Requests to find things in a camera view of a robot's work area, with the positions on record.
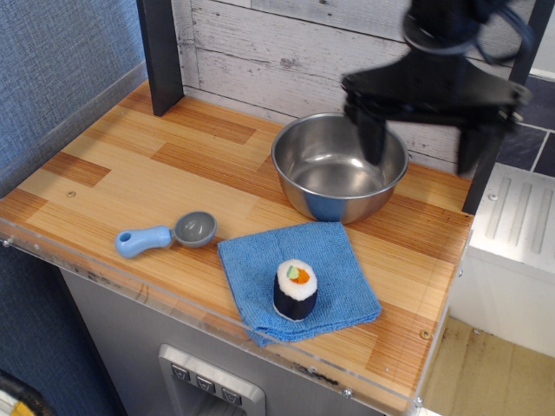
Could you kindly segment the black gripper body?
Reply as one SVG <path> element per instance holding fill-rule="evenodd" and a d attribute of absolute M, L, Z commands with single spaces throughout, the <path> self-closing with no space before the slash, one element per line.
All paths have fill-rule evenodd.
<path fill-rule="evenodd" d="M 419 51 L 347 74 L 342 87 L 344 111 L 361 134 L 384 134 L 389 121 L 505 129 L 532 99 L 526 87 L 491 75 L 464 56 Z"/>

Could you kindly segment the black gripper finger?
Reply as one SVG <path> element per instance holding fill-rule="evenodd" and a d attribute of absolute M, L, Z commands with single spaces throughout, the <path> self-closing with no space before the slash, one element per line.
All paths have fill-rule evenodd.
<path fill-rule="evenodd" d="M 357 110 L 356 128 L 364 158 L 373 166 L 379 165 L 385 147 L 386 121 L 364 110 Z"/>
<path fill-rule="evenodd" d="M 503 130 L 494 126 L 462 127 L 457 153 L 457 174 L 464 176 L 480 163 L 495 161 L 503 141 Z"/>

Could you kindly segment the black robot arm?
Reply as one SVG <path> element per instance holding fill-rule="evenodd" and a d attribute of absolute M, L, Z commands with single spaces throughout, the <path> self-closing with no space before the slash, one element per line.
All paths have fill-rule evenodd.
<path fill-rule="evenodd" d="M 519 48 L 489 55 L 480 32 L 493 15 L 520 37 Z M 399 61 L 343 77 L 344 112 L 356 125 L 363 154 L 377 165 L 390 120 L 457 127 L 457 173 L 470 171 L 515 123 L 532 95 L 522 85 L 491 75 L 467 58 L 477 49 L 489 65 L 532 52 L 532 28 L 506 1 L 413 1 L 402 29 L 409 52 Z"/>

